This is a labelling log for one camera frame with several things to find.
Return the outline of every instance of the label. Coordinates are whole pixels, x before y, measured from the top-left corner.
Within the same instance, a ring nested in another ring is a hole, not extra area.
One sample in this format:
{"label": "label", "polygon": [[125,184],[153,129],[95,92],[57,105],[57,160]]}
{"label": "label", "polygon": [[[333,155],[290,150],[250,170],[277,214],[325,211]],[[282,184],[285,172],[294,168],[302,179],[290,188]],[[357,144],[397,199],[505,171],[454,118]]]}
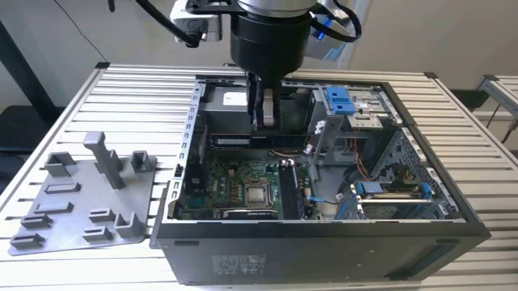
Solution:
{"label": "label", "polygon": [[224,105],[230,106],[246,106],[248,98],[245,92],[228,92],[224,95]]}
{"label": "label", "polygon": [[266,255],[214,255],[213,267],[217,275],[261,275]]}
{"label": "label", "polygon": [[369,108],[369,105],[366,103],[356,103],[357,108]]}

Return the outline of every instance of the motherboard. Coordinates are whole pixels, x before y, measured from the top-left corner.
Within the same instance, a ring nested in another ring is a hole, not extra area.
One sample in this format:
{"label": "motherboard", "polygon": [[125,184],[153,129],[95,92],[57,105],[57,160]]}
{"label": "motherboard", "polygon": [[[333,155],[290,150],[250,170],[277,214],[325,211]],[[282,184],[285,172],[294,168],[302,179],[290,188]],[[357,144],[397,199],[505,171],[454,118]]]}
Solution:
{"label": "motherboard", "polygon": [[205,194],[187,196],[183,219],[254,219],[260,216],[289,219],[285,215],[289,205],[284,205],[284,200],[292,199],[286,195],[293,195],[293,200],[300,201],[296,207],[301,205],[304,209],[301,219],[316,218],[314,204],[305,199],[313,193],[306,164],[300,164],[296,170],[298,190],[286,193],[285,199],[280,163],[213,159],[208,166]]}

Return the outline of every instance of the orange wire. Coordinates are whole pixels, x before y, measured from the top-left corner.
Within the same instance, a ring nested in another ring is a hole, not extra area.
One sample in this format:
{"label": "orange wire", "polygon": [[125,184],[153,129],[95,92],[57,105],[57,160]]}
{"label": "orange wire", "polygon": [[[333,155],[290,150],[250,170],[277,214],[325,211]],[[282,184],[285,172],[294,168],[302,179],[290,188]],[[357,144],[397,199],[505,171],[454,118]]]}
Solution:
{"label": "orange wire", "polygon": [[370,178],[369,175],[368,175],[368,170],[365,169],[365,165],[364,165],[364,162],[362,162],[360,153],[358,153],[358,140],[357,140],[357,139],[354,139],[354,141],[353,141],[353,147],[354,147],[356,152],[357,152],[357,167],[358,167],[358,172],[362,174],[364,178],[365,178],[368,181],[373,181],[372,178]]}

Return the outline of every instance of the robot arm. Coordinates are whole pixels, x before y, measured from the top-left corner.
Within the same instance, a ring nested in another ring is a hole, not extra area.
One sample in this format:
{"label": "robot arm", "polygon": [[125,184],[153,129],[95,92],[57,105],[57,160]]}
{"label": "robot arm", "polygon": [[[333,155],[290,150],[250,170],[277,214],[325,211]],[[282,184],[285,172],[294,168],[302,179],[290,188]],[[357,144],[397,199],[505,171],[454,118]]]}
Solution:
{"label": "robot arm", "polygon": [[[337,48],[362,34],[356,13],[338,0],[178,0],[173,22],[149,0],[137,2],[189,47],[220,41],[222,15],[232,16],[232,58],[249,74],[257,130],[280,129],[281,80],[302,66],[305,55],[337,58]],[[346,32],[349,23],[356,36]]]}

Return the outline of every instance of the slotted aluminum surface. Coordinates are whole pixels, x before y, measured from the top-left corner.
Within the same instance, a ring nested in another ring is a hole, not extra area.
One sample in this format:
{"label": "slotted aluminum surface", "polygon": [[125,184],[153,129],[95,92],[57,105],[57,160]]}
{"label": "slotted aluminum surface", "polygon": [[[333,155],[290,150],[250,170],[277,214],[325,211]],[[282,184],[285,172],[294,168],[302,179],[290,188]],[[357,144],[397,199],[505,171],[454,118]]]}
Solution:
{"label": "slotted aluminum surface", "polygon": [[[51,151],[63,150],[70,151],[75,159],[93,158],[82,145],[89,130],[106,131],[107,146],[121,156],[142,149],[159,157],[147,229],[151,233],[162,189],[173,176],[195,75],[205,73],[244,75],[232,68],[135,65],[111,65],[93,73],[0,196],[0,287],[17,286],[21,290],[26,290],[25,286],[35,286],[31,290],[222,289],[222,286],[178,285],[163,253],[149,248],[149,241],[19,257],[7,254],[9,239],[17,233],[21,217],[27,214],[47,175],[41,170],[45,159]],[[289,77],[390,82],[493,237],[421,283],[396,283],[392,287],[333,283],[256,285],[234,289],[518,290],[518,162],[444,84],[422,73],[302,70]]]}
{"label": "slotted aluminum surface", "polygon": [[483,80],[479,90],[487,91],[515,119],[518,119],[518,76],[489,75]]}

